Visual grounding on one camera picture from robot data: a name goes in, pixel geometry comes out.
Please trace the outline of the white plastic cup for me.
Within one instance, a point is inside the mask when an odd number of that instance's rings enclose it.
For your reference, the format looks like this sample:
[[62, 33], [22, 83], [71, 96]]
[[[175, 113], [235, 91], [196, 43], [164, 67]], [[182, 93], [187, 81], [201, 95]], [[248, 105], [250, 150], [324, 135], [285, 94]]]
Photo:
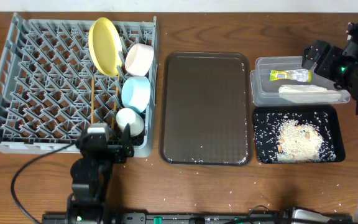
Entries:
[[142, 117], [130, 108], [123, 108], [117, 112], [116, 123], [121, 131], [124, 131], [128, 124], [132, 137], [138, 136], [145, 128]]

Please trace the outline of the green snack wrapper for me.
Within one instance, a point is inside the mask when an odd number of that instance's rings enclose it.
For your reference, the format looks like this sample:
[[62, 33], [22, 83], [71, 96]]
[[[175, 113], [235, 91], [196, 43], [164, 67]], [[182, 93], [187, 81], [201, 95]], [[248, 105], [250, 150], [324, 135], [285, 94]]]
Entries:
[[303, 68], [294, 70], [272, 70], [269, 78], [270, 81], [294, 80], [298, 82], [310, 82], [311, 79], [311, 71]]

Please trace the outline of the light blue bowl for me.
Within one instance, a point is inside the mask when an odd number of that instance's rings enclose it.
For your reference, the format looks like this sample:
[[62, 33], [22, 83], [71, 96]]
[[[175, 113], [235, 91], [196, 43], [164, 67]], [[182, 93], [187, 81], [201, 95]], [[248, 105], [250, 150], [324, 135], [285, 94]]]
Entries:
[[143, 113], [149, 103], [151, 86], [147, 77], [130, 77], [122, 88], [121, 100], [126, 108]]

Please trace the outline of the white paper napkin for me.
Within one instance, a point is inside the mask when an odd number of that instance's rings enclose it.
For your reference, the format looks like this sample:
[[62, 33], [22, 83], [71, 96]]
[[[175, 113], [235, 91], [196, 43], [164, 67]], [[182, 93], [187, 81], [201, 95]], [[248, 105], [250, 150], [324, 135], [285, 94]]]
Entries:
[[279, 96], [293, 103], [335, 103], [342, 100], [340, 91], [328, 90], [316, 85], [282, 85]]

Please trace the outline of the wooden chopstick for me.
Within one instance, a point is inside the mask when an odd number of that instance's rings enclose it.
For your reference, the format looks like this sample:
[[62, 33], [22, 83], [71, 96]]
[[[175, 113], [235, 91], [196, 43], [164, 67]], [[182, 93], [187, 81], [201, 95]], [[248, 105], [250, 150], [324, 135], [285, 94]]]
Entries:
[[91, 79], [91, 124], [94, 123], [94, 77]]
[[115, 123], [116, 123], [116, 113], [117, 113], [117, 108], [119, 107], [119, 92], [121, 89], [121, 84], [120, 84], [120, 76], [118, 75], [116, 80], [114, 81], [114, 86], [115, 86], [115, 94], [113, 97], [113, 118], [111, 121], [111, 128], [114, 129]]

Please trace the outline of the pink white bowl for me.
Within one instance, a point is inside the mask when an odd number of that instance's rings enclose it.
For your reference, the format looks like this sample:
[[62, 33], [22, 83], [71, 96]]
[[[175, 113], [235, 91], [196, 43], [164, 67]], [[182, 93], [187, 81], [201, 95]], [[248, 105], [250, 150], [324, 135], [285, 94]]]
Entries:
[[154, 48], [151, 45], [135, 44], [129, 50], [125, 69], [132, 76], [146, 76], [154, 59]]

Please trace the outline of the yellow plastic plate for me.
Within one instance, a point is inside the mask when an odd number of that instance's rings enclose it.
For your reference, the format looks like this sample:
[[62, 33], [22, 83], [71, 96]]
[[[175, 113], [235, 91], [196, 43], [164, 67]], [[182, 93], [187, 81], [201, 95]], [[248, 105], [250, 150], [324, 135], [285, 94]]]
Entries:
[[109, 77], [118, 75], [122, 66], [119, 52], [122, 52], [121, 39], [114, 24], [105, 17], [96, 20], [88, 35], [91, 59], [96, 68]]

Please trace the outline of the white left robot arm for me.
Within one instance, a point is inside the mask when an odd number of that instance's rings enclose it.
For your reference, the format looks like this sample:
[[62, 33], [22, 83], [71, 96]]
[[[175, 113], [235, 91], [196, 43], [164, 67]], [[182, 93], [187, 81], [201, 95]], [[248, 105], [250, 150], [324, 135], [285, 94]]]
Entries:
[[120, 145], [108, 146], [111, 137], [106, 123], [92, 124], [76, 140], [82, 158], [71, 167], [74, 199], [68, 201], [65, 223], [119, 223], [120, 215], [106, 201], [114, 164], [134, 156], [130, 126], [121, 134]]

